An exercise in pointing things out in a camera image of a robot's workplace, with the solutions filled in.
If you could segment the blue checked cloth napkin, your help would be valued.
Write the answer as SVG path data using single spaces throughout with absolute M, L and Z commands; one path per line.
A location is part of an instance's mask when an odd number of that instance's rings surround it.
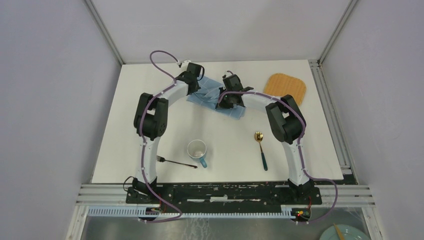
M 198 106 L 207 108 L 235 120 L 239 120 L 245 115 L 245 108 L 237 105 L 229 109 L 216 108 L 220 96 L 219 88 L 224 86 L 222 83 L 206 76 L 200 79 L 198 83 L 200 89 L 188 96 L 188 102 L 192 102 Z

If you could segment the woven bamboo placemat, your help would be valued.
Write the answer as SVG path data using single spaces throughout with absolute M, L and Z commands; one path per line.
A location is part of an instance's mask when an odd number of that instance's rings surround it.
M 265 94 L 270 96 L 284 97 L 291 95 L 298 106 L 302 104 L 306 91 L 307 86 L 301 79 L 284 73 L 271 75 L 263 90 Z

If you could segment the white blue mug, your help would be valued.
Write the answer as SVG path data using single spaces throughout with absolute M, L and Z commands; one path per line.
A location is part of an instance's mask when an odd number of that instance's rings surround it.
M 200 163 L 203 168 L 208 167 L 205 160 L 205 157 L 207 154 L 207 146 L 202 140 L 200 139 L 192 140 L 187 145 L 187 154 L 192 160 L 194 160 L 197 163 Z

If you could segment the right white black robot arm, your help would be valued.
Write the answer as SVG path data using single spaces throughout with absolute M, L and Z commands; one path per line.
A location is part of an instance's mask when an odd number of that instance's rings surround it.
M 241 106 L 266 113 L 273 136 L 284 148 L 289 171 L 289 199 L 302 204 L 309 198 L 313 182 L 306 172 L 302 153 L 306 121 L 294 98 L 291 95 L 278 98 L 254 91 L 252 87 L 243 87 L 236 74 L 224 75 L 222 80 L 224 87 L 219 89 L 216 107 Z

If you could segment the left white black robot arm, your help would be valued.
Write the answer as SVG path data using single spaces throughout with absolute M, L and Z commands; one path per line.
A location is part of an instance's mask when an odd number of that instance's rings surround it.
M 203 66 L 186 60 L 181 64 L 182 72 L 173 82 L 156 94 L 142 93 L 139 97 L 133 125 L 140 137 L 141 163 L 131 189 L 138 197 L 149 204 L 156 200 L 157 151 L 167 124 L 169 107 L 181 98 L 200 89 L 199 80 L 204 77 Z

